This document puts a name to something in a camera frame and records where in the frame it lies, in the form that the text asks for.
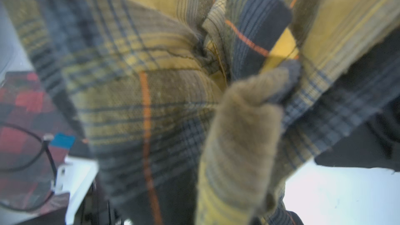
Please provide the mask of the red black plaid shirt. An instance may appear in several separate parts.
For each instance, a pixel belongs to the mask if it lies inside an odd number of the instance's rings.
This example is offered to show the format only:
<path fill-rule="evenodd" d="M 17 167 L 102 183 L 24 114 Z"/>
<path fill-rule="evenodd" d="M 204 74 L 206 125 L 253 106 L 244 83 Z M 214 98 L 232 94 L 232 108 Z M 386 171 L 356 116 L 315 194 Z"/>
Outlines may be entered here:
<path fill-rule="evenodd" d="M 32 71 L 7 72 L 1 82 L 1 204 L 46 214 L 69 203 L 53 195 L 57 167 L 81 137 Z"/>

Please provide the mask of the yellow plaid shirt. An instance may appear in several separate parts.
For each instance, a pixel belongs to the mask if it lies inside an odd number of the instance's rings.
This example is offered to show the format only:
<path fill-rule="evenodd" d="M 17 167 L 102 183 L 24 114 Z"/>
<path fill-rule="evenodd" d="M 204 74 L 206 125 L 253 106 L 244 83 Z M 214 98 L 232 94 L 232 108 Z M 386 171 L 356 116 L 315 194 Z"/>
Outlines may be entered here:
<path fill-rule="evenodd" d="M 1 0 L 138 225 L 288 225 L 287 178 L 400 94 L 400 0 Z"/>

